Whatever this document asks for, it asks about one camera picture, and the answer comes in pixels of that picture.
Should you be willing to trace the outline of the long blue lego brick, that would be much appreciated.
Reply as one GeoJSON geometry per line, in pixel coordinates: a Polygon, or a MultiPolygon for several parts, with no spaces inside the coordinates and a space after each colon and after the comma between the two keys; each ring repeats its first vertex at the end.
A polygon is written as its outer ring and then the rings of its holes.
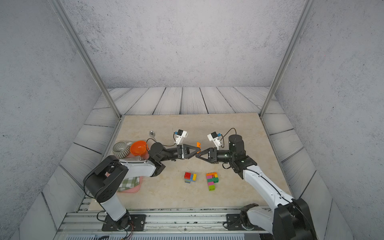
{"type": "Polygon", "coordinates": [[[185,183],[191,183],[191,182],[193,182],[193,174],[191,175],[191,180],[190,181],[185,181],[185,183]]]}

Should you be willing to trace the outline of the dark green lego brick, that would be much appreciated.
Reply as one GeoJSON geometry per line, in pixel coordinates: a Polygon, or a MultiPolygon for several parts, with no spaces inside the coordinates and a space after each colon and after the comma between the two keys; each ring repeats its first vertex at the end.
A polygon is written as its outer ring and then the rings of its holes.
{"type": "Polygon", "coordinates": [[[207,182],[208,183],[218,183],[219,182],[219,179],[218,178],[211,178],[211,179],[207,179],[207,182]]]}

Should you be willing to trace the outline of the red lego brick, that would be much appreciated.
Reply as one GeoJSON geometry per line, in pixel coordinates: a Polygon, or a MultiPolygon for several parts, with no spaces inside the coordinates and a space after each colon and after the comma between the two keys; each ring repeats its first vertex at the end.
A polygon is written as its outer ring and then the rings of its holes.
{"type": "Polygon", "coordinates": [[[185,181],[190,181],[191,180],[191,173],[189,173],[189,172],[185,172],[185,175],[184,175],[184,179],[185,179],[185,181]]]}

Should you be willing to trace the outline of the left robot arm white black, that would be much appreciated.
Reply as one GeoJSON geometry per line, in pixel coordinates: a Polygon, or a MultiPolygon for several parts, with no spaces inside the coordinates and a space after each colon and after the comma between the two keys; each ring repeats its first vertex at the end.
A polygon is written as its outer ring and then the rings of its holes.
{"type": "Polygon", "coordinates": [[[154,143],[145,161],[123,161],[111,155],[97,165],[83,180],[83,185],[114,222],[128,219],[130,214],[117,197],[125,179],[156,177],[165,168],[163,161],[185,160],[194,157],[201,149],[187,144],[166,148],[154,143]]]}

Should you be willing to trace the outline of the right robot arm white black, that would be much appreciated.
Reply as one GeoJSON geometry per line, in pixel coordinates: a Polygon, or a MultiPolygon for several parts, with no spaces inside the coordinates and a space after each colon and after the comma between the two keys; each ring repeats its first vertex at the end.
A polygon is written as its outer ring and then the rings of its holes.
{"type": "Polygon", "coordinates": [[[294,199],[270,180],[258,164],[245,151],[242,136],[229,136],[228,150],[220,150],[220,135],[208,135],[215,147],[196,154],[196,157],[211,164],[229,164],[241,179],[249,183],[265,200],[269,209],[257,204],[241,208],[234,223],[226,222],[229,231],[243,228],[246,231],[262,229],[272,234],[276,240],[316,240],[318,239],[309,205],[301,198],[294,199]]]}

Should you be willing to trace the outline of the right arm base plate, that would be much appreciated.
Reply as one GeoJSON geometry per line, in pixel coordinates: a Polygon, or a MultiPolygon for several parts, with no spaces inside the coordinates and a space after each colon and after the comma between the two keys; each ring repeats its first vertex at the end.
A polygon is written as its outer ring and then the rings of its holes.
{"type": "Polygon", "coordinates": [[[244,213],[227,214],[223,227],[229,231],[264,231],[259,226],[251,224],[248,217],[244,213]]]}

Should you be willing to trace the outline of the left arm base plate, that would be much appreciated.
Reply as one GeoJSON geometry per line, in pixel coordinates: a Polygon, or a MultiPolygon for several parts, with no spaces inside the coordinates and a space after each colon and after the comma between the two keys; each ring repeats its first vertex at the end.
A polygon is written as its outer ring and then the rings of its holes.
{"type": "Polygon", "coordinates": [[[110,215],[107,215],[103,226],[103,232],[142,232],[144,231],[146,215],[124,215],[120,220],[114,221],[110,215]]]}

